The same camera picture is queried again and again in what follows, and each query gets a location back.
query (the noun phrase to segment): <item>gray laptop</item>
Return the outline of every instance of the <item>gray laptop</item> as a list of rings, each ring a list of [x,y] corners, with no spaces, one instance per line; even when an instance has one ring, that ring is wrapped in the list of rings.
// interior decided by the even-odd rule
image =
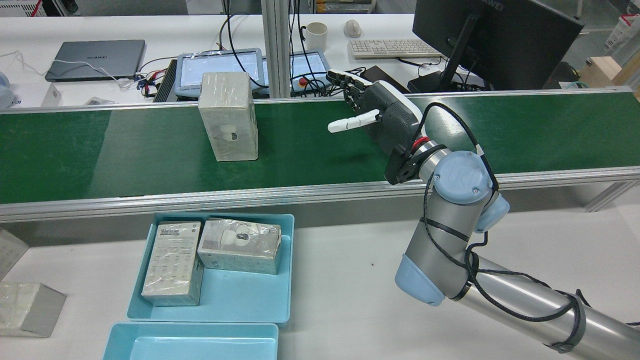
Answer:
[[[140,66],[145,50],[144,40],[102,40],[64,42],[57,60],[84,61],[96,69],[103,68],[114,78],[132,79]],[[52,83],[60,81],[112,80],[101,71],[83,63],[54,61],[44,77]]]

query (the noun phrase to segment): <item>light blue tray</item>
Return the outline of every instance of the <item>light blue tray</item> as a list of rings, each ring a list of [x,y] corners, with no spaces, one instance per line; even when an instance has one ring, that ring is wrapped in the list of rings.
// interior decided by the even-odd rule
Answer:
[[[102,360],[275,360],[277,353],[274,324],[121,322]]]
[[[205,269],[199,306],[153,306],[141,295],[143,281],[162,221],[201,220],[209,217],[232,218],[282,228],[282,259],[276,275]],[[127,317],[134,321],[156,322],[234,322],[286,325],[291,312],[291,264],[293,254],[293,215],[240,213],[161,213],[149,229],[147,247],[131,295]]]

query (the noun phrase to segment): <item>keyboard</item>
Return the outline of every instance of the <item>keyboard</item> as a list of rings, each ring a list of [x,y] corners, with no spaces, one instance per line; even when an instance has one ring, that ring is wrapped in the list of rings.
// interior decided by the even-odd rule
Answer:
[[[442,54],[419,39],[350,40],[349,52],[355,59],[437,58]]]

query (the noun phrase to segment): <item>white table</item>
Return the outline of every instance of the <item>white table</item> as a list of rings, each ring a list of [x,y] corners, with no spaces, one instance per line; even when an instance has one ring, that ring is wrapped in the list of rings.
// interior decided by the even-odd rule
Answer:
[[[580,288],[600,311],[637,321],[640,192],[634,194],[630,205],[598,213],[508,214],[479,253],[554,288]],[[279,360],[569,359],[450,300],[429,307],[400,291],[394,274],[415,225],[297,229],[291,321],[280,331]],[[5,280],[43,282],[67,301],[50,338],[0,337],[0,359],[100,359],[111,325],[127,321],[143,249],[143,241],[29,249]]]
[[[226,19],[222,15],[157,16],[157,17],[51,17],[3,18],[0,22],[0,54],[20,50],[24,61],[39,72],[48,70],[64,41],[144,39],[147,49],[143,63],[155,58],[182,53],[217,49],[218,31]],[[347,52],[349,38],[342,27],[356,19],[362,29],[361,38],[416,38],[412,33],[413,15],[302,15],[301,24],[321,21],[328,26],[325,56],[335,69],[380,66],[400,84],[417,77],[417,67],[397,60],[354,60]],[[232,20],[236,49],[260,47],[264,52],[261,15],[236,15]],[[227,36],[223,42],[228,48]],[[301,50],[294,31],[294,50]],[[144,70],[163,69],[169,60],[156,61]],[[0,58],[0,72],[12,83],[45,83],[44,77],[23,67],[14,56]],[[96,96],[120,104],[149,103],[139,90],[121,90],[114,81],[56,83],[62,94],[60,106],[84,104]]]

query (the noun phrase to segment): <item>tablet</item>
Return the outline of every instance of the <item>tablet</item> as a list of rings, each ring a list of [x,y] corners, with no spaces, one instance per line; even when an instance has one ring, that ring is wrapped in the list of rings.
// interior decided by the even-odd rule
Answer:
[[[293,77],[291,79],[293,80],[292,92],[294,94],[304,91],[304,86],[300,86],[299,84],[302,75],[306,75],[307,79],[313,79],[313,76],[309,74],[309,65],[311,65],[313,72],[316,73],[316,79],[322,81],[324,84],[322,87],[326,87],[330,84],[326,79],[326,72],[329,71],[331,67],[324,57],[324,52],[320,49],[307,50],[307,58],[309,59],[309,63],[307,63],[305,54],[302,51],[298,51],[291,55],[291,62],[289,65],[293,69]],[[262,69],[264,71],[264,74],[262,75],[264,77],[264,83],[265,85],[269,85],[266,58],[262,58]],[[269,89],[260,89],[259,92],[261,94],[268,94]]]
[[[264,84],[262,69],[262,53],[260,49],[236,50],[238,60],[252,79],[258,84]],[[175,95],[183,97],[199,97],[202,75],[205,72],[236,72],[242,71],[238,60],[231,50],[205,51],[202,53],[182,54],[178,56],[175,71],[173,91]],[[251,82],[251,88],[260,87]]]

